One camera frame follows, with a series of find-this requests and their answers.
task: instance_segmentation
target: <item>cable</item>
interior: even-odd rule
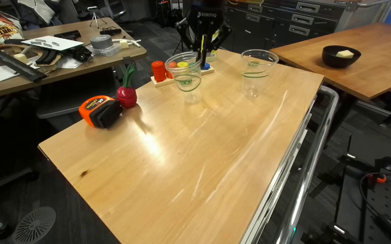
[[[380,215],[378,213],[378,210],[371,205],[371,202],[367,200],[367,197],[364,196],[363,193],[363,183],[364,181],[368,178],[368,177],[375,177],[376,174],[380,174],[380,173],[370,173],[370,174],[366,174],[361,179],[360,179],[360,186],[359,186],[359,190],[360,190],[360,196],[363,198],[363,201],[367,204],[367,208],[368,210],[371,212],[371,215],[374,215],[374,221],[378,227],[380,227],[380,229],[383,232],[386,232],[387,236],[391,238],[391,219],[387,216],[387,215]]]
[[[378,210],[372,206],[372,204],[368,201],[368,198],[364,196],[364,192],[363,192],[363,183],[364,183],[364,181],[366,181],[367,178],[370,178],[370,177],[374,177],[374,174],[380,174],[380,173],[370,173],[370,174],[366,174],[364,177],[361,177],[359,190],[360,190],[361,200],[367,204],[367,208],[370,209],[370,212],[371,212],[374,216],[380,216],[380,215],[378,213]]]

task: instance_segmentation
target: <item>clutter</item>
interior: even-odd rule
[[[6,40],[23,40],[22,27],[15,17],[0,11],[0,44]]]
[[[32,82],[40,82],[47,78],[45,74],[41,71],[33,70],[32,67],[21,63],[19,60],[14,59],[13,56],[0,51],[0,63],[10,67],[11,70],[19,72],[22,76]]]
[[[113,40],[113,42],[117,42],[117,44],[125,44],[125,45],[135,45],[135,46],[142,46],[139,42],[142,42],[142,40]]]
[[[22,44],[26,44],[30,46],[37,46],[37,48],[44,48],[44,49],[59,51],[59,52],[64,52],[64,51],[83,45],[83,42],[59,38],[59,37],[53,37],[53,36],[45,36],[45,37],[33,38],[33,40],[26,40],[26,41],[22,41]]]
[[[91,41],[95,56],[114,56],[123,51],[123,45],[113,44],[112,36],[98,36]]]

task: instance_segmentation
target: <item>wooden desk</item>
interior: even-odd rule
[[[345,70],[322,63],[329,45],[351,46],[360,60]],[[371,101],[391,90],[391,26],[375,23],[273,49],[283,61],[325,75],[325,82],[361,101]]]
[[[101,29],[102,27],[118,27],[118,25],[114,21],[112,21],[109,18],[106,18],[105,21],[106,21],[106,25],[99,21]],[[36,37],[55,36],[55,34],[60,34],[60,33],[79,30],[82,34],[82,38],[79,41],[82,41],[85,44],[90,44],[90,41],[94,37],[99,36],[99,30],[101,30],[95,26],[90,27],[90,25],[91,25],[91,21],[87,21],[87,22],[78,22],[78,23],[53,26],[53,27],[47,27],[47,29],[38,29],[38,30],[33,30],[33,32],[25,32],[25,38],[29,40],[29,38],[36,38]],[[120,37],[123,37],[123,36],[125,36],[127,38],[131,38],[125,32],[123,32],[123,34]],[[147,53],[147,51],[142,46],[129,46],[129,49],[125,49],[125,51],[117,53],[116,56],[95,57],[93,61],[85,63],[78,70],[59,70],[38,83],[32,83],[28,79],[18,76],[18,78],[14,78],[14,79],[10,79],[7,82],[0,83],[0,97],[10,95],[14,93],[19,93],[19,91],[25,91],[25,90],[30,90],[30,88],[40,87],[44,84],[66,80],[66,79],[75,78],[79,75],[95,72],[95,71],[105,70],[109,67],[114,67],[117,64],[121,64],[127,59],[142,57],[146,53]]]
[[[80,121],[40,144],[121,243],[249,242],[269,219],[323,76],[275,65],[250,99],[239,55],[213,65],[197,105],[148,83],[112,129]]]

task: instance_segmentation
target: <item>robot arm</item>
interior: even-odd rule
[[[233,32],[224,23],[223,6],[224,0],[193,0],[188,17],[177,23],[185,45],[199,53],[201,67],[205,65],[207,55],[219,49]]]

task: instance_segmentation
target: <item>floor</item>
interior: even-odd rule
[[[131,23],[125,29],[132,29],[135,38],[142,40],[143,46],[148,49],[148,57],[136,61],[135,83],[140,87],[150,80],[152,61],[165,61],[173,53],[180,52],[180,37],[174,29],[161,27],[152,22]],[[318,173],[326,173],[334,167],[338,158],[348,152],[371,164],[375,159],[391,156],[391,125],[380,128],[382,120],[382,116],[356,106],[328,143],[318,163],[313,187],[321,182],[317,178]],[[0,117],[0,178],[26,166],[40,173],[37,179],[19,179],[0,189],[0,220],[17,227],[32,210],[51,206],[57,215],[56,224],[40,243],[118,243],[61,174],[38,152],[37,144],[52,133],[55,132],[51,125],[36,117],[34,101],[29,103],[15,101]],[[295,167],[291,175],[294,177],[298,171],[299,168]],[[338,190],[338,186],[329,186],[315,198],[307,200],[295,243],[303,243],[300,242],[302,234],[321,234],[323,227],[334,223]],[[260,243],[275,243],[287,202],[288,196],[284,194]]]

